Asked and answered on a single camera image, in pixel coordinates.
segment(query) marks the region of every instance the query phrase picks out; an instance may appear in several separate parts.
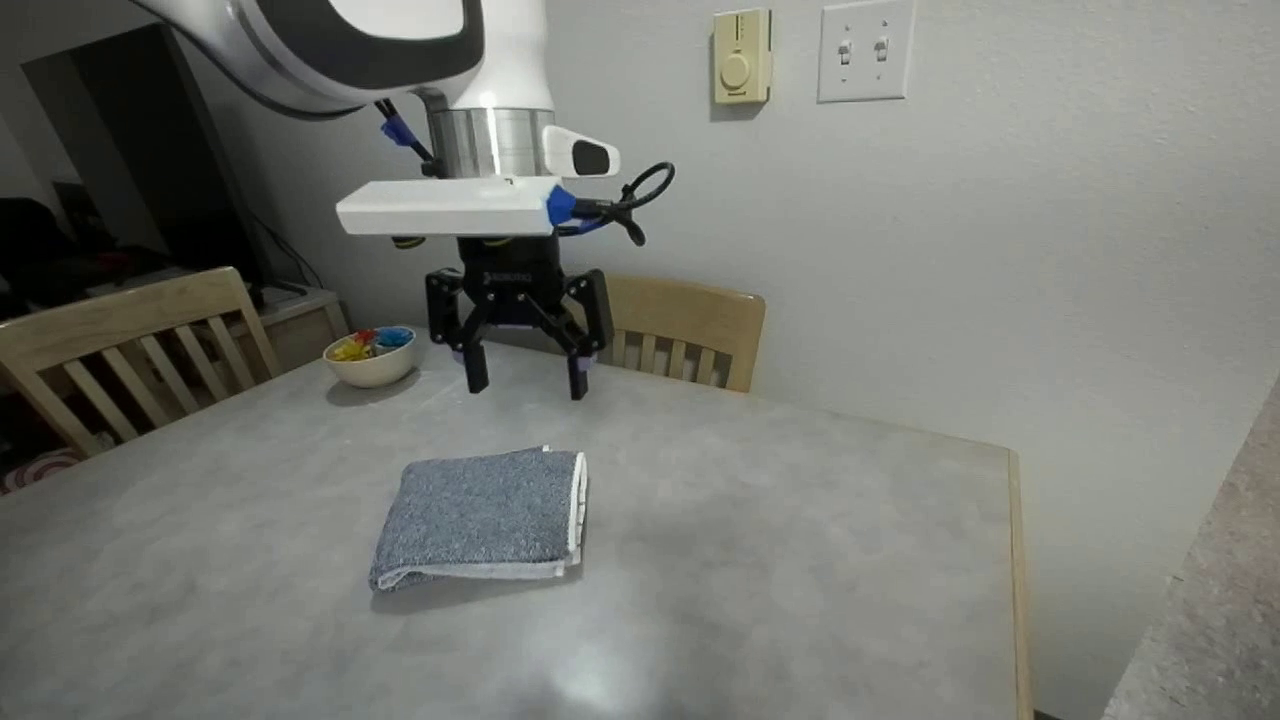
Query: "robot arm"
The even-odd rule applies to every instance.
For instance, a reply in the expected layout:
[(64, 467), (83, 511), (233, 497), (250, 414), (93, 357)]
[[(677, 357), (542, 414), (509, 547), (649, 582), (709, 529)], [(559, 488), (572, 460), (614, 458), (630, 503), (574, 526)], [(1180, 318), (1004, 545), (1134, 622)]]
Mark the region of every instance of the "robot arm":
[(327, 119), (404, 88), (423, 102), (440, 182), (354, 188), (334, 206), (353, 238), (572, 238), (622, 219), (622, 201), (599, 211), (559, 188), (559, 177), (611, 177), (621, 153), (553, 123), (542, 0), (135, 3), (289, 116)]
[[(382, 112), (382, 133), (421, 157), (429, 182), (372, 182), (334, 206), (353, 238), (457, 238), (465, 273), (429, 277), (437, 344), (488, 385), (484, 330), (528, 323), (586, 392), (586, 357), (611, 341), (599, 273), (565, 277), (559, 238), (606, 226), (643, 246), (636, 208), (677, 177), (654, 165), (621, 201), (574, 201), (565, 177), (611, 177), (614, 150), (553, 123), (542, 0), (135, 0), (182, 29), (249, 98), (289, 116)], [(386, 93), (429, 107), (429, 143)]]

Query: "chair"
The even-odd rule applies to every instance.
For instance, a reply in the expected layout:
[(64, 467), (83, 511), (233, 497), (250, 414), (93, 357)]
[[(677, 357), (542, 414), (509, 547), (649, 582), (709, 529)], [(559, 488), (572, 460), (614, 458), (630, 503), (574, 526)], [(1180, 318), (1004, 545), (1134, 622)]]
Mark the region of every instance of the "chair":
[(606, 277), (606, 366), (751, 392), (762, 299), (744, 294)]
[(0, 369), (83, 458), (278, 371), (234, 270), (8, 322)]

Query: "gray table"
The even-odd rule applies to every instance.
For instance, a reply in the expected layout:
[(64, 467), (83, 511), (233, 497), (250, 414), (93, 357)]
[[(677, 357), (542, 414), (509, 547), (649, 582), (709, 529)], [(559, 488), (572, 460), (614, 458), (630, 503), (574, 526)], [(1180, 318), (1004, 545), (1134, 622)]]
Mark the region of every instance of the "gray table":
[(1280, 717), (1280, 385), (1103, 720)]
[[(488, 362), (310, 366), (0, 502), (0, 717), (1023, 712), (1004, 447)], [(593, 460), (578, 576), (368, 591), (406, 460), (528, 445)]]

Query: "wall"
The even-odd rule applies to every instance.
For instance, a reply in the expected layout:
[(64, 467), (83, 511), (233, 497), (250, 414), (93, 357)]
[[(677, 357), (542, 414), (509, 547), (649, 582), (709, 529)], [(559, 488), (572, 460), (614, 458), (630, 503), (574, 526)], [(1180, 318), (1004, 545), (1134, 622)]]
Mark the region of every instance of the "wall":
[[(678, 165), (643, 252), (596, 238), (567, 264), (754, 290), (760, 396), (1016, 447), (1036, 698), (1096, 717), (1280, 369), (1280, 3), (920, 0), (913, 102), (844, 107), (811, 105), (821, 3), (775, 3), (760, 116), (709, 107), (715, 8), (553, 0), (559, 119), (630, 174)], [(125, 0), (0, 8), (34, 174), (59, 153), (12, 59), (128, 25)], [(354, 322), (421, 322), (450, 247), (330, 226), (358, 177), (413, 174), (372, 112), (294, 123), (200, 82), (257, 211)]]
[(68, 57), (53, 57), (53, 59), (29, 65), (24, 82), (38, 98), (38, 107), (59, 150), (78, 157), (78, 170), (64, 160), (53, 182), (78, 182), (93, 194), (93, 208), (112, 227), (112, 238), (135, 247), (164, 252), (164, 238), (156, 232), (140, 201), (140, 188), (103, 116), (95, 112), (95, 102), (86, 98), (77, 65)]
[(0, 116), (0, 196), (43, 196), (18, 139), (12, 137), (8, 119)]

